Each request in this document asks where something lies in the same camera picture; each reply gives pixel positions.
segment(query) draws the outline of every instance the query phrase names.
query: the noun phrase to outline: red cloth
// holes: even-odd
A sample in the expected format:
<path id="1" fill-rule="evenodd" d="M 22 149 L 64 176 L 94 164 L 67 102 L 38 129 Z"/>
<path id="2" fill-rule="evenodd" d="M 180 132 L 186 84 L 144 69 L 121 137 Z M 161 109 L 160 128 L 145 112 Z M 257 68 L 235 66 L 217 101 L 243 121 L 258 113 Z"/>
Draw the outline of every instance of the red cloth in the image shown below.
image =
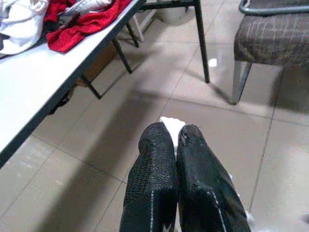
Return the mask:
<path id="1" fill-rule="evenodd" d="M 96 33 L 111 24 L 132 0 L 115 0 L 112 6 L 100 13 L 81 16 L 66 28 L 47 34 L 48 46 L 51 50 L 68 52 L 87 35 Z"/>
<path id="2" fill-rule="evenodd" d="M 52 21 L 56 23 L 58 21 L 58 14 L 64 12 L 67 7 L 72 6 L 76 0 L 51 0 L 43 22 Z"/>

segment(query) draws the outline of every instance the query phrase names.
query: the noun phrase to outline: white bucket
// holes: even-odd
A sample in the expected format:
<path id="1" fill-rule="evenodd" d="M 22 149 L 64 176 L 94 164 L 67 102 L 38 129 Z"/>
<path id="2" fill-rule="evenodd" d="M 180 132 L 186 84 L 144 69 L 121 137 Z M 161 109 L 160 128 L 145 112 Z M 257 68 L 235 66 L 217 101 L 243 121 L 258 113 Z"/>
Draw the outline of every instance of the white bucket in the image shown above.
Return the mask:
<path id="1" fill-rule="evenodd" d="M 159 16 L 167 24 L 177 24 L 186 15 L 185 7 L 160 9 Z"/>

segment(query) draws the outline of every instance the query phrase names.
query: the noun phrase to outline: chair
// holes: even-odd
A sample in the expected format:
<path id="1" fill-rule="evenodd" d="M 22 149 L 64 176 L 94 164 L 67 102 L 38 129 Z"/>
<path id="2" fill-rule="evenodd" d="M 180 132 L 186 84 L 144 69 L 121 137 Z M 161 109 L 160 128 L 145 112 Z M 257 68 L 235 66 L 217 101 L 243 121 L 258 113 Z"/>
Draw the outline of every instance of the chair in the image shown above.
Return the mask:
<path id="1" fill-rule="evenodd" d="M 237 104 L 241 98 L 253 63 L 302 68 L 309 65 L 309 14 L 287 14 L 284 4 L 290 7 L 292 0 L 274 2 L 281 7 L 282 14 L 256 16 L 256 9 L 266 12 L 262 7 L 267 1 L 251 0 L 250 7 L 255 9 L 255 14 L 244 16 L 235 35 L 233 104 Z M 240 70 L 242 61 L 247 62 L 243 74 Z"/>

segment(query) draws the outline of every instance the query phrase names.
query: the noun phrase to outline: table leg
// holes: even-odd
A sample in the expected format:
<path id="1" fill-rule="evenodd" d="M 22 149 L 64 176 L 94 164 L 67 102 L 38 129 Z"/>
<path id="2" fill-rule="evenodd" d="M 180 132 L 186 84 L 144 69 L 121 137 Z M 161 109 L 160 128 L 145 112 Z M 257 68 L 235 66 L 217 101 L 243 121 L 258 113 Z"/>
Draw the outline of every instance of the table leg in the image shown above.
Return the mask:
<path id="1" fill-rule="evenodd" d="M 97 90 L 93 87 L 93 85 L 88 81 L 85 75 L 81 76 L 82 81 L 89 87 L 89 89 L 93 92 L 93 94 L 98 98 L 101 99 L 102 96 L 97 92 Z"/>
<path id="2" fill-rule="evenodd" d="M 118 41 L 116 39 L 113 39 L 112 43 L 114 44 L 118 54 L 120 55 L 120 58 L 121 58 L 122 62 L 124 63 L 124 65 L 126 67 L 126 70 L 129 72 L 129 74 L 132 74 L 133 71 L 131 70 L 131 68 L 130 68 L 127 60 L 126 60 L 126 57 L 125 57 L 125 55 L 124 55 L 124 53 L 123 53 L 123 51 L 121 49 L 120 44 L 118 43 Z"/>
<path id="3" fill-rule="evenodd" d="M 209 78 L 209 70 L 208 70 L 208 62 L 207 62 L 207 51 L 206 51 L 206 42 L 205 42 L 205 34 L 204 34 L 204 26 L 203 26 L 202 7 L 201 7 L 200 0 L 195 0 L 194 8 L 195 8 L 195 14 L 197 18 L 197 30 L 198 30 L 198 37 L 199 37 L 199 45 L 200 45 L 201 54 L 202 54 L 205 81 L 206 83 L 209 83 L 210 78 Z"/>

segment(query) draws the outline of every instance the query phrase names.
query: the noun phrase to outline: metal chair leg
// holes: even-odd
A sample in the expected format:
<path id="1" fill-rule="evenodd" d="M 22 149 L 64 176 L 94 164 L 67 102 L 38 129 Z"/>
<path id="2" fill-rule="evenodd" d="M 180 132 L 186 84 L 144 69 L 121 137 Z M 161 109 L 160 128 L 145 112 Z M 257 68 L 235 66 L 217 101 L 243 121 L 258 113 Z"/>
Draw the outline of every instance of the metal chair leg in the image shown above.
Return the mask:
<path id="1" fill-rule="evenodd" d="M 242 92 L 245 88 L 246 81 L 251 69 L 252 63 L 247 63 L 245 71 L 241 75 L 241 61 L 235 60 L 234 65 L 234 79 L 233 79 L 233 93 L 232 93 L 232 104 L 236 105 L 241 98 Z"/>

